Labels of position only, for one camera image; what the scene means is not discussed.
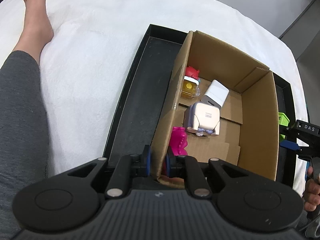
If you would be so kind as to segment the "person's right hand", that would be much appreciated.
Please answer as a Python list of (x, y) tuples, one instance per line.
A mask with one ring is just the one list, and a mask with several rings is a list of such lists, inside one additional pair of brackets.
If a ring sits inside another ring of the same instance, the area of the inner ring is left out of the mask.
[(312, 179), (311, 176), (313, 175), (313, 167), (309, 166), (307, 175), (310, 177), (310, 179), (306, 182), (303, 193), (304, 210), (307, 212), (312, 212), (315, 211), (320, 202), (319, 174), (317, 179)]

